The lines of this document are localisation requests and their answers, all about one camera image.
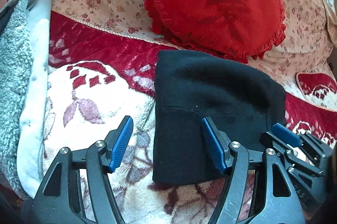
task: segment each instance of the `fleece blanket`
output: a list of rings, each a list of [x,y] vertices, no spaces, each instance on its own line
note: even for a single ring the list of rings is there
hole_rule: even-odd
[[[32,155],[40,154],[40,149],[32,148],[29,153],[21,146],[39,147],[42,143],[44,112],[47,97],[49,21],[52,0],[29,0],[27,18],[30,29],[30,44],[34,56],[25,106],[20,116],[20,140],[17,146],[17,175],[21,187],[29,192],[40,168],[31,166]]]
[[[41,173],[60,148],[87,148],[130,115],[133,134],[120,168],[109,175],[125,223],[207,223],[224,179],[181,187],[152,181],[154,71],[158,51],[174,48],[103,31],[56,12],[52,12],[50,39]],[[293,94],[301,94],[293,89]],[[333,147],[337,126],[324,119],[327,110],[293,94],[286,98],[287,127],[297,134],[309,131]],[[329,112],[336,115],[337,109]],[[85,170],[81,187],[87,217],[93,220]],[[37,188],[31,188],[31,197]],[[249,212],[252,189],[250,172],[240,219]]]
[[[25,103],[33,53],[27,23],[29,0],[10,0],[14,11],[0,36],[0,176],[16,193],[25,196],[16,171],[20,138],[19,118]]]

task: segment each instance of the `red embroidered pillow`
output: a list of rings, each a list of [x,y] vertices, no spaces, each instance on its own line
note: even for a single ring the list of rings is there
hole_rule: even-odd
[[[152,30],[185,49],[247,63],[285,38],[283,0],[146,0]]]

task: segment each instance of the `bed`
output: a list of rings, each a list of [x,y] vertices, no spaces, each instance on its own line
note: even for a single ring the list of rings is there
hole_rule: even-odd
[[[326,62],[333,41],[322,0],[284,4],[286,39],[264,59],[249,59],[249,65],[304,100],[295,74],[317,72],[334,78]],[[36,136],[35,142],[23,141],[23,136],[17,153],[23,189],[33,198],[60,148],[87,148],[104,139],[124,115],[131,115],[134,133],[121,168],[110,176],[126,223],[206,223],[223,179],[182,187],[152,182],[156,53],[174,46],[151,32],[144,0],[53,0],[52,9],[43,136]],[[249,210],[250,181],[242,218]],[[87,217],[93,219],[85,172],[81,182]]]

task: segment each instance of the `gray sherpa blanket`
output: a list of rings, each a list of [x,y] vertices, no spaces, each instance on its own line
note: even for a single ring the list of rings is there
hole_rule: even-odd
[[[8,1],[2,12],[10,6],[15,7],[0,33],[0,182],[6,179],[20,197],[25,197],[26,193],[16,171],[19,118],[33,64],[27,5],[28,0]]]

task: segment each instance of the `white cloth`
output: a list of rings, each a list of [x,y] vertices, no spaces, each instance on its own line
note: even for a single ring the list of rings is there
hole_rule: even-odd
[[[337,47],[337,16],[334,10],[334,0],[322,0],[326,13],[326,28],[331,42]]]
[[[88,62],[94,62],[97,66],[102,65],[116,79],[104,84],[105,74],[80,65],[76,66]],[[109,131],[116,129],[125,115],[131,116],[134,120],[134,130],[127,151],[121,166],[116,169],[115,173],[109,174],[117,204],[120,206],[125,200],[124,212],[127,212],[127,215],[123,214],[123,217],[126,223],[130,223],[138,212],[139,215],[143,215],[144,212],[155,211],[162,205],[152,202],[151,206],[146,201],[149,199],[147,185],[152,180],[152,169],[149,165],[153,159],[152,153],[147,150],[148,146],[153,146],[154,99],[129,88],[127,81],[116,70],[100,61],[81,61],[72,66],[74,67],[72,70],[69,70],[69,65],[58,68],[48,77],[50,88],[47,92],[44,123],[44,154],[46,156],[43,158],[43,171],[44,173],[47,171],[54,156],[62,147],[69,147],[72,151],[88,148],[95,141],[104,139]],[[70,74],[75,69],[79,70],[78,76],[86,75],[86,78],[98,76],[99,82],[102,83],[90,87],[90,83],[87,82],[73,89],[73,82],[76,78],[70,78]],[[144,179],[138,179],[139,173],[144,176]],[[89,192],[85,188],[87,187],[86,171],[81,170],[80,176],[86,215],[87,218],[94,220]],[[129,180],[137,182],[130,186]],[[127,188],[131,189],[128,195],[131,194],[134,198],[142,200],[140,204],[147,204],[147,206],[134,208],[132,198],[127,202],[124,199]],[[34,197],[37,190],[36,186],[29,195]]]
[[[51,0],[30,0],[27,14],[34,62],[20,117],[21,135],[17,149],[17,174],[22,188],[32,196],[43,178],[41,143],[47,97],[48,50]]]

